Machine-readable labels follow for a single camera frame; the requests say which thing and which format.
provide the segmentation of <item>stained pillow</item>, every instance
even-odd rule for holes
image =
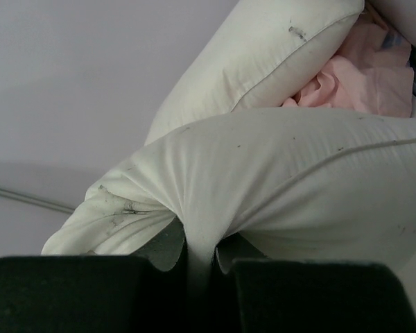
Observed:
[[[193,121],[280,106],[337,51],[364,0],[240,0],[157,112],[146,144]]]

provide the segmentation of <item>white cushion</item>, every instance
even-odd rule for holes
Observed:
[[[240,0],[159,109],[146,144],[192,121],[280,106],[336,52],[364,0]]]
[[[195,283],[235,232],[274,258],[373,260],[406,275],[416,253],[416,119],[273,108],[189,124],[91,187],[44,253],[131,253],[175,214]]]

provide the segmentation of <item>white panel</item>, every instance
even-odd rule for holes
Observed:
[[[78,203],[236,2],[0,0],[0,183]]]
[[[416,0],[370,0],[416,46]]]
[[[0,257],[39,255],[68,216],[0,197]]]

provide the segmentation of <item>crumpled pink garment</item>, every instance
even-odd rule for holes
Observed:
[[[282,106],[410,117],[414,78],[410,52],[411,44],[367,4],[322,71]]]

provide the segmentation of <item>pink fabric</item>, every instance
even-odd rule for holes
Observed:
[[[410,52],[410,43],[367,5],[335,56],[282,106],[410,117],[414,77]]]

